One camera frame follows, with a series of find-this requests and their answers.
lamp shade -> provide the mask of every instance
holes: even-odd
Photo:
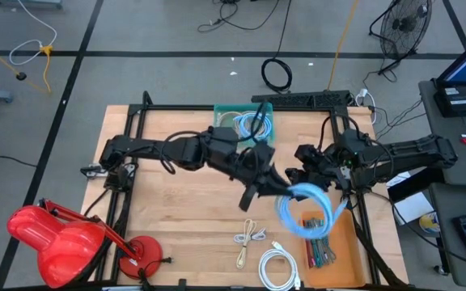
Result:
[[[14,238],[37,251],[39,273],[51,288],[75,279],[91,262],[105,237],[100,223],[63,223],[38,206],[17,210],[6,227]]]

lamp base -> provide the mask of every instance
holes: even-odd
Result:
[[[158,271],[159,261],[163,258],[163,250],[157,240],[150,236],[139,236],[130,240],[129,245],[138,254],[140,260],[134,261],[128,256],[120,258],[120,270],[132,279],[139,279],[138,272],[145,269],[146,276],[152,276]]]

green tray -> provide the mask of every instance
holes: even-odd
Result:
[[[225,126],[225,127],[232,127],[235,129],[235,122],[233,121],[233,118],[239,116],[239,114],[242,114],[244,112],[256,112],[258,109],[258,106],[260,106],[259,103],[247,103],[247,104],[215,104],[214,106],[214,126]],[[274,140],[276,138],[275,135],[275,129],[274,129],[274,121],[273,121],[273,105],[271,103],[266,103],[265,104],[265,116],[269,118],[269,121],[271,122],[271,125],[273,126],[271,128],[271,132],[269,133],[267,137],[267,143],[272,146],[274,143]],[[253,140],[249,141],[243,141],[240,142],[238,145],[239,149],[244,149],[249,146],[254,146],[255,142]]]

usb cable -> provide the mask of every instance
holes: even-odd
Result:
[[[260,276],[262,284],[264,284],[264,286],[270,291],[287,291],[293,286],[296,290],[299,290],[301,288],[301,279],[299,279],[298,265],[296,264],[296,261],[279,243],[273,241],[273,247],[273,249],[266,251],[261,256],[260,263],[258,264],[258,275]],[[290,278],[284,285],[280,286],[273,284],[265,273],[265,265],[275,256],[285,257],[290,263]]]

orange tray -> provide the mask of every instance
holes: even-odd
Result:
[[[312,218],[323,219],[322,212],[302,213],[302,220]],[[362,271],[361,256],[355,234],[354,220],[349,210],[344,210],[332,232],[328,235],[328,243],[336,254],[333,264],[321,268],[309,268],[307,262],[307,246],[303,240],[305,253],[305,283],[314,288],[352,288],[361,287],[366,283]]]

